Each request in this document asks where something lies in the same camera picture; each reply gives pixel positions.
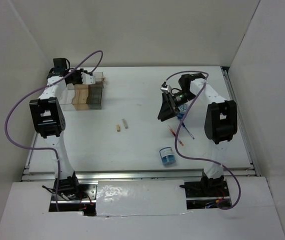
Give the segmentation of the blue labelled tape roll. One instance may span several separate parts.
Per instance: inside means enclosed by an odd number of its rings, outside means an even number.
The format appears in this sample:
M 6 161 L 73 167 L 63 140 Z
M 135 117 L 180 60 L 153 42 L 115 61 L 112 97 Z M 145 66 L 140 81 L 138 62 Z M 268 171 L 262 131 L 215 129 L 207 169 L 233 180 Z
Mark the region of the blue labelled tape roll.
M 161 162 L 165 167 L 173 166 L 176 164 L 176 158 L 171 147 L 164 147 L 159 150 Z

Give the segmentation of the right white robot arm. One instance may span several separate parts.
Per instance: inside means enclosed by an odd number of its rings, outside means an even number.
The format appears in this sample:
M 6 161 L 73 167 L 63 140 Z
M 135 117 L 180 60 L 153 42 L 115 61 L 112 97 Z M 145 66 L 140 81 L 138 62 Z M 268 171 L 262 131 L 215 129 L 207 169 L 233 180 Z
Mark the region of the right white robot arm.
M 223 159 L 226 155 L 227 143 L 238 131 L 237 104 L 219 95 L 207 83 L 209 74 L 204 71 L 180 71 L 171 76 L 181 75 L 178 80 L 180 90 L 172 93 L 167 80 L 161 85 L 162 105 L 157 119 L 164 122 L 177 117 L 179 107 L 189 101 L 199 99 L 206 107 L 204 133 L 209 139 L 211 156 L 203 169 L 201 192 L 212 196 L 224 182 Z

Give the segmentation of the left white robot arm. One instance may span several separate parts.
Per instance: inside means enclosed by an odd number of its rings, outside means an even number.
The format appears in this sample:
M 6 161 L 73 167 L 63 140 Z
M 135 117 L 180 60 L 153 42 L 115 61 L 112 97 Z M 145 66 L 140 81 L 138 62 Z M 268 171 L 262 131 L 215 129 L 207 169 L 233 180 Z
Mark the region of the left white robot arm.
M 52 192 L 68 200 L 81 195 L 76 173 L 71 166 L 64 142 L 66 120 L 59 103 L 68 84 L 81 83 L 82 72 L 70 72 L 70 62 L 66 58 L 54 58 L 53 68 L 47 75 L 47 86 L 37 99 L 29 102 L 35 131 L 44 139 L 51 150 L 54 167 L 54 187 Z

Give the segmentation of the blue patterned tape roll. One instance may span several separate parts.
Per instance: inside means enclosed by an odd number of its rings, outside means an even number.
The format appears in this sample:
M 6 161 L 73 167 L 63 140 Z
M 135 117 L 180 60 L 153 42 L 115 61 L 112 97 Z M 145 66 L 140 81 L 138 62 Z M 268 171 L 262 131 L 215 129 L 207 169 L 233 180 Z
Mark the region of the blue patterned tape roll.
M 189 105 L 186 104 L 186 103 L 180 105 L 180 106 L 178 107 L 177 118 L 181 120 L 181 119 L 185 116 L 185 114 L 186 114 L 188 108 L 189 108 Z

